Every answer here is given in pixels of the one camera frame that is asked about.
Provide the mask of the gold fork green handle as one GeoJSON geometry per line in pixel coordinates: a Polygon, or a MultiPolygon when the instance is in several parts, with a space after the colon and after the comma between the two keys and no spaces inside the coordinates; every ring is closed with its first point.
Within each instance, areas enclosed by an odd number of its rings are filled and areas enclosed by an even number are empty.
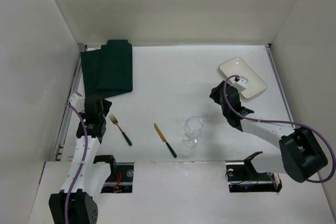
{"type": "Polygon", "coordinates": [[[123,131],[123,129],[119,126],[119,122],[116,119],[116,117],[113,114],[109,115],[109,118],[111,120],[111,122],[120,130],[121,134],[123,135],[124,139],[126,140],[127,144],[129,146],[132,146],[132,142],[131,140],[128,138],[128,136],[125,134],[125,132],[123,131]]]}

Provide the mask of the white rectangular plate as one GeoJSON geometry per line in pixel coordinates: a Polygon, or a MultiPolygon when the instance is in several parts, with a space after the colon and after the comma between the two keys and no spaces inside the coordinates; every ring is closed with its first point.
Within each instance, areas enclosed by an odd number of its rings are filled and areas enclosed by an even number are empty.
{"type": "Polygon", "coordinates": [[[263,79],[240,57],[224,62],[219,70],[226,79],[232,75],[238,76],[230,79],[228,84],[233,85],[245,99],[251,99],[267,89],[263,79]]]}

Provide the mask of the clear wine glass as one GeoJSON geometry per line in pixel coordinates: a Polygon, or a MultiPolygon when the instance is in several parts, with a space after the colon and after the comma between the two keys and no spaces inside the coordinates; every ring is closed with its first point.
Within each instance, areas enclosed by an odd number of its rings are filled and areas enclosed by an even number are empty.
{"type": "Polygon", "coordinates": [[[187,119],[184,125],[185,137],[183,144],[186,147],[195,147],[203,132],[203,121],[198,116],[192,116],[187,119]]]}

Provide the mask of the dark green cloth placemat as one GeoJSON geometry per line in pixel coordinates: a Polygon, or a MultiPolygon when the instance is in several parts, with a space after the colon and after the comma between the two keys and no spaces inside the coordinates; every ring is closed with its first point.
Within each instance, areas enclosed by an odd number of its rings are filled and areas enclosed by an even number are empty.
{"type": "Polygon", "coordinates": [[[127,40],[108,40],[100,49],[81,53],[85,96],[110,98],[132,92],[132,45],[127,40]]]}

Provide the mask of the gold knife green handle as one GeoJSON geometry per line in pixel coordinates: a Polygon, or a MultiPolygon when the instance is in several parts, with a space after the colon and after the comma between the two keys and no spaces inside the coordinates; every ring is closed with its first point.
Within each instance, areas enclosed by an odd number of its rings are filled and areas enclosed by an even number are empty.
{"type": "Polygon", "coordinates": [[[164,137],[163,133],[161,132],[161,130],[159,129],[159,127],[157,126],[156,123],[154,123],[154,128],[157,132],[157,134],[159,135],[160,139],[166,144],[166,146],[168,147],[169,151],[171,152],[172,156],[174,158],[177,158],[177,154],[176,152],[173,150],[173,148],[171,147],[171,145],[168,143],[168,141],[166,140],[166,138],[164,137]]]}

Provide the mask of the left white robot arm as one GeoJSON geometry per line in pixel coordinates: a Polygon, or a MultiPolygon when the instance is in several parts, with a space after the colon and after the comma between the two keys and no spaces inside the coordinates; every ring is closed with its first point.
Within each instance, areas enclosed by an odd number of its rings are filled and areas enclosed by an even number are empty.
{"type": "Polygon", "coordinates": [[[107,178],[116,167],[113,155],[97,155],[106,132],[112,103],[99,95],[73,94],[67,104],[78,116],[75,152],[60,191],[51,194],[49,209],[54,223],[97,223],[96,203],[107,178]]]}

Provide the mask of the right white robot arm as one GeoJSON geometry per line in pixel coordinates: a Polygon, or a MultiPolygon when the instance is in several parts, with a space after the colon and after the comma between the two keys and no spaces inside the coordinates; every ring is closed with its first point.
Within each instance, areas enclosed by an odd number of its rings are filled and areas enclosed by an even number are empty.
{"type": "Polygon", "coordinates": [[[257,151],[244,159],[244,172],[249,177],[262,173],[282,173],[298,183],[310,182],[311,176],[328,164],[317,141],[321,134],[304,124],[251,118],[254,113],[242,106],[238,90],[222,81],[212,88],[210,98],[221,106],[228,124],[254,135],[279,149],[279,154],[267,156],[257,151]]]}

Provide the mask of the left aluminium table rail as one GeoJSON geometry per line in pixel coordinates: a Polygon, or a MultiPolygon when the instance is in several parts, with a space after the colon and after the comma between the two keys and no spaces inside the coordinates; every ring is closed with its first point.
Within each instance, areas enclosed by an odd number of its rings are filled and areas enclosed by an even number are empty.
{"type": "Polygon", "coordinates": [[[69,93],[68,93],[68,98],[66,100],[65,103],[65,109],[64,109],[64,113],[62,116],[62,120],[61,120],[61,125],[59,127],[59,131],[56,137],[56,144],[55,144],[55,148],[53,150],[52,156],[51,156],[51,161],[60,161],[60,157],[61,157],[61,151],[63,149],[63,145],[66,141],[66,135],[67,135],[67,131],[68,131],[68,127],[69,127],[69,123],[71,120],[71,115],[72,115],[72,109],[68,107],[68,103],[69,103],[69,99],[71,97],[71,95],[76,92],[78,90],[79,87],[79,82],[80,82],[80,78],[81,78],[81,53],[86,51],[87,49],[87,45],[83,44],[83,43],[79,43],[78,44],[79,47],[79,55],[77,57],[77,62],[75,65],[75,70],[72,76],[72,81],[71,81],[71,85],[70,85],[70,89],[69,89],[69,93]]]}

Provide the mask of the aluminium table rail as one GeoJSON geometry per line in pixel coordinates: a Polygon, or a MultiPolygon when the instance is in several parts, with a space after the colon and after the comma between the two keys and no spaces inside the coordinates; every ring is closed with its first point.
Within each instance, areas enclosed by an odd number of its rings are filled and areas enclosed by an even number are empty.
{"type": "Polygon", "coordinates": [[[279,73],[278,73],[278,70],[277,70],[272,52],[271,52],[271,44],[267,44],[265,46],[265,48],[266,48],[266,52],[267,52],[271,67],[272,67],[272,70],[274,72],[274,75],[275,75],[275,78],[276,78],[276,81],[277,81],[278,88],[279,88],[280,93],[281,93],[283,103],[284,103],[285,108],[286,108],[287,116],[289,118],[289,121],[293,122],[293,117],[292,117],[292,114],[291,114],[291,111],[290,111],[290,107],[289,107],[289,104],[288,104],[288,101],[287,101],[287,98],[286,98],[286,95],[285,95],[285,92],[284,92],[284,89],[283,89],[283,86],[282,86],[282,83],[281,83],[281,80],[280,80],[280,76],[279,76],[279,73]]]}
{"type": "Polygon", "coordinates": [[[70,85],[70,89],[69,89],[69,93],[68,93],[68,98],[66,100],[65,103],[65,109],[64,109],[64,113],[62,116],[62,120],[61,120],[61,125],[59,127],[59,131],[56,137],[56,144],[55,144],[55,148],[53,150],[52,156],[51,156],[51,161],[60,161],[60,157],[61,157],[61,151],[63,149],[63,145],[66,141],[66,135],[67,135],[67,131],[68,131],[68,127],[69,127],[69,123],[71,120],[71,115],[72,115],[72,109],[68,107],[68,103],[69,103],[69,99],[71,97],[71,95],[76,92],[78,90],[79,87],[79,82],[80,82],[80,78],[81,78],[81,53],[86,51],[87,49],[87,45],[83,44],[83,43],[79,43],[78,44],[79,47],[79,55],[77,57],[77,62],[75,65],[75,70],[72,76],[72,81],[71,81],[71,85],[70,85]]]}

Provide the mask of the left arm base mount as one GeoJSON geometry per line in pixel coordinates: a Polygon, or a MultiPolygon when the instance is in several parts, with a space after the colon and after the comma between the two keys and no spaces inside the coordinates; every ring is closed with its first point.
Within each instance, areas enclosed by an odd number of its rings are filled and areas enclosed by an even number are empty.
{"type": "Polygon", "coordinates": [[[133,190],[134,163],[117,163],[107,178],[101,193],[128,194],[133,190]]]}

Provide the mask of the right aluminium table rail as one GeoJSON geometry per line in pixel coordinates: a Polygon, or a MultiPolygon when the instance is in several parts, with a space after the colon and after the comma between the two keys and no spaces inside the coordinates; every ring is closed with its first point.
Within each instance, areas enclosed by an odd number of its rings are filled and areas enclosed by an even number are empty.
{"type": "Polygon", "coordinates": [[[286,95],[285,95],[285,92],[284,92],[284,89],[283,89],[283,86],[282,86],[282,83],[281,83],[281,80],[280,80],[280,76],[279,76],[279,73],[278,73],[278,70],[277,70],[272,52],[271,52],[271,44],[267,44],[265,46],[265,48],[266,48],[266,52],[267,52],[271,67],[272,67],[272,70],[274,72],[274,75],[275,75],[275,78],[276,78],[276,81],[277,81],[278,88],[279,88],[280,93],[281,93],[283,103],[284,103],[285,108],[286,108],[287,116],[289,118],[289,121],[293,122],[293,117],[292,117],[292,114],[291,114],[291,111],[290,111],[290,107],[289,107],[289,104],[288,104],[288,101],[287,101],[287,98],[286,98],[286,95]]]}

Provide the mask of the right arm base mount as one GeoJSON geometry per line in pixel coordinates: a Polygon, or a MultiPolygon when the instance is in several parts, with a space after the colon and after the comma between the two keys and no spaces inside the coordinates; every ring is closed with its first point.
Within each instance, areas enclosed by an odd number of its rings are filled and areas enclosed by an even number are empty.
{"type": "Polygon", "coordinates": [[[244,162],[227,162],[225,178],[230,193],[279,193],[282,190],[277,173],[258,173],[244,162]]]}

